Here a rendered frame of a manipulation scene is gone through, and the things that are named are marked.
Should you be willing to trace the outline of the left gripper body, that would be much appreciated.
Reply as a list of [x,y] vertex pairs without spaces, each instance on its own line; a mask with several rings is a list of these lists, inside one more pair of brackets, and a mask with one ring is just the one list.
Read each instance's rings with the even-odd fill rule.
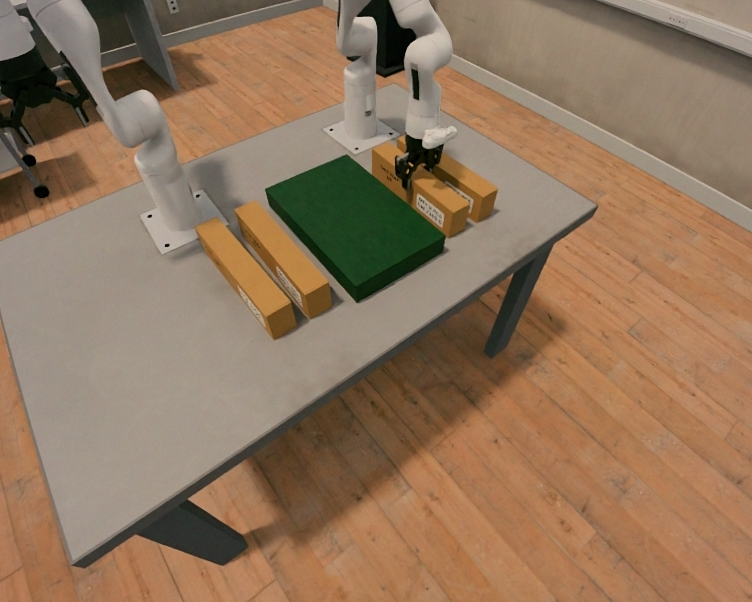
[[[423,140],[423,139],[416,139],[416,138],[413,138],[413,137],[409,136],[409,135],[408,135],[408,134],[406,133],[406,131],[405,131],[405,144],[406,144],[406,151],[405,151],[405,153],[404,153],[404,154],[406,154],[407,152],[409,153],[409,154],[408,154],[408,157],[407,157],[407,158],[408,158],[407,160],[408,160],[408,161],[409,161],[409,162],[410,162],[410,163],[411,163],[412,165],[414,164],[414,162],[415,162],[415,160],[416,160],[416,157],[417,157],[417,155],[418,155],[418,154],[421,154],[421,155],[423,155],[422,161],[421,161],[421,162],[419,162],[419,165],[420,165],[420,164],[422,164],[422,163],[425,163],[425,162],[427,161],[427,157],[426,157],[426,155],[425,155],[425,152],[426,152],[427,150],[429,150],[429,151],[430,151],[430,152],[432,153],[432,152],[433,152],[433,150],[434,150],[434,148],[432,148],[431,150],[430,150],[430,149],[426,149],[426,148],[424,148],[424,147],[423,147],[423,142],[422,142],[422,140]],[[419,166],[419,165],[418,165],[418,166]]]

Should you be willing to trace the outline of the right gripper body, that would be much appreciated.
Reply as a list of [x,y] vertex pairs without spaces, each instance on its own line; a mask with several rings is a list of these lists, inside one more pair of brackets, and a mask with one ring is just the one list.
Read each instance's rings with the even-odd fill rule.
[[36,44],[20,56],[0,60],[0,89],[4,96],[17,102],[19,90],[25,88],[29,92],[26,107],[33,109],[51,103],[54,97],[40,92],[37,83],[56,90],[57,76],[45,63]]

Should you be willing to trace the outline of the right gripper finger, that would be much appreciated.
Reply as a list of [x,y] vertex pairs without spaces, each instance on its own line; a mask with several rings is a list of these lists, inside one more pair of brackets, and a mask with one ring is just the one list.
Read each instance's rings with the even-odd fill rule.
[[87,123],[89,122],[89,118],[82,107],[82,103],[85,100],[89,99],[88,93],[86,92],[86,90],[84,89],[84,87],[82,86],[82,84],[80,83],[80,81],[78,80],[78,78],[76,77],[76,75],[74,74],[74,72],[72,71],[72,69],[66,62],[61,63],[61,67],[58,67],[52,70],[52,72],[55,73],[57,77],[61,77],[66,81],[70,80],[79,94],[76,93],[75,95],[73,95],[58,86],[56,86],[56,90],[55,90],[43,83],[37,83],[36,85],[37,89],[40,92],[48,94],[58,100],[71,104],[73,108],[75,109],[84,128],[88,127]]
[[28,100],[29,92],[25,88],[19,90],[17,102],[12,101],[12,108],[10,117],[3,117],[0,111],[0,128],[11,127],[16,130],[20,138],[25,144],[30,144],[31,147],[35,146],[35,143],[22,124],[22,116],[24,115],[26,103]]

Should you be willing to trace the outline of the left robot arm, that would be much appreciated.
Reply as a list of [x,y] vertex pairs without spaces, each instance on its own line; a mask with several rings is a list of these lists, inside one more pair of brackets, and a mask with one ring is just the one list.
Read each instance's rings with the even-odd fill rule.
[[[339,0],[336,27],[340,54],[361,56],[344,69],[345,130],[357,140],[376,133],[377,25],[372,17],[356,17],[370,1]],[[411,28],[418,37],[407,48],[404,60],[410,92],[406,133],[423,139],[423,147],[431,149],[454,139],[457,133],[455,127],[439,126],[442,90],[433,82],[434,73],[452,58],[452,41],[429,0],[389,2],[399,25]]]

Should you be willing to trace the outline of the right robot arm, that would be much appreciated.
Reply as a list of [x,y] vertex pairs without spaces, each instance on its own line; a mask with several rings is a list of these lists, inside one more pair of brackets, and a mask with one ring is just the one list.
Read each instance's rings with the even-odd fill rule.
[[[157,99],[139,90],[113,100],[102,75],[98,28],[81,0],[26,1],[32,17],[72,68],[115,138],[130,149],[143,143],[134,161],[166,227],[174,232],[195,227],[201,213]],[[32,30],[28,18],[19,17],[10,0],[0,0],[0,60],[34,48]]]

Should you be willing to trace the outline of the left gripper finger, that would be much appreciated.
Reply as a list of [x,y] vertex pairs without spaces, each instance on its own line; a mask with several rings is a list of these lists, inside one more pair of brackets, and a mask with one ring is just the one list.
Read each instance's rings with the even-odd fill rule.
[[[427,157],[427,162],[425,162],[424,169],[426,169],[431,174],[432,174],[434,165],[440,163],[443,147],[444,147],[444,144],[435,147],[432,153],[429,150],[425,152],[425,155]],[[437,155],[437,157],[435,157],[435,155]]]
[[[398,155],[396,155],[395,158],[394,158],[395,159],[395,175],[398,178],[400,178],[401,180],[405,179],[404,181],[402,181],[402,187],[406,191],[410,190],[410,185],[411,185],[411,179],[410,178],[411,178],[413,172],[416,171],[416,169],[417,169],[417,167],[419,165],[419,162],[421,162],[421,160],[423,158],[423,156],[421,154],[418,154],[417,157],[416,157],[416,160],[415,160],[415,162],[413,164],[413,166],[411,166],[409,164],[409,161],[407,160],[408,159],[407,158],[408,154],[409,153],[407,152],[406,154],[404,154],[404,155],[402,155],[400,157]],[[409,170],[408,174],[406,173],[407,170]]]

